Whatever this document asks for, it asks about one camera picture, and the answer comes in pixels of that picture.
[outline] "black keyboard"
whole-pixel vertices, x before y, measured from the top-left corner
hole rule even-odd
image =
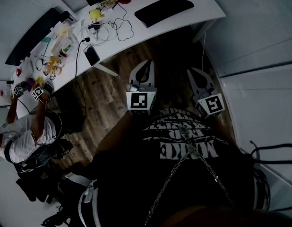
[[[182,11],[193,8],[188,0],[159,0],[135,12],[147,28]]]

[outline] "yellow object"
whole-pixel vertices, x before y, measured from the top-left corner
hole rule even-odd
[[[61,59],[57,56],[51,56],[50,60],[47,62],[49,65],[51,66],[58,66],[59,64],[61,64]]]
[[[41,87],[44,86],[44,79],[41,76],[38,76],[37,79],[34,81],[33,90],[36,89],[36,85],[39,84]]]
[[[118,0],[106,0],[104,2],[101,2],[101,6],[109,6],[109,5],[114,5]]]
[[[62,72],[62,67],[57,67],[57,66],[53,66],[50,64],[45,65],[45,68],[43,69],[43,71],[45,71],[45,73],[47,74],[56,74],[56,75],[60,75]]]
[[[59,37],[62,37],[62,36],[67,36],[67,37],[69,37],[70,29],[71,29],[71,26],[70,26],[70,25],[68,25],[67,23],[63,23],[63,24],[59,27],[59,29],[58,29],[58,31],[57,31],[57,35],[58,35]]]
[[[101,17],[101,11],[98,9],[93,9],[89,11],[89,16],[91,19],[97,19]]]

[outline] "hand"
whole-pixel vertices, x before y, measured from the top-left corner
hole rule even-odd
[[[49,96],[48,96],[47,93],[42,93],[42,94],[40,95],[39,99],[40,99],[44,104],[46,104],[47,101],[48,101],[48,99],[49,99]]]
[[[16,94],[12,94],[12,96],[10,96],[10,100],[13,101],[13,100],[18,100],[18,96]]]

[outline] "black strap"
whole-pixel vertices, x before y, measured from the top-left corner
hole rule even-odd
[[[14,142],[13,140],[9,141],[4,149],[4,157],[10,163],[13,163],[11,158],[10,158],[10,155],[9,155],[9,150],[10,150],[10,147],[12,146],[13,142]]]

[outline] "smartphone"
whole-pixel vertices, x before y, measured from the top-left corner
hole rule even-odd
[[[91,45],[87,46],[83,50],[83,52],[91,66],[95,65],[100,60],[99,56],[97,55],[97,52],[95,52],[94,47],[92,47]]]

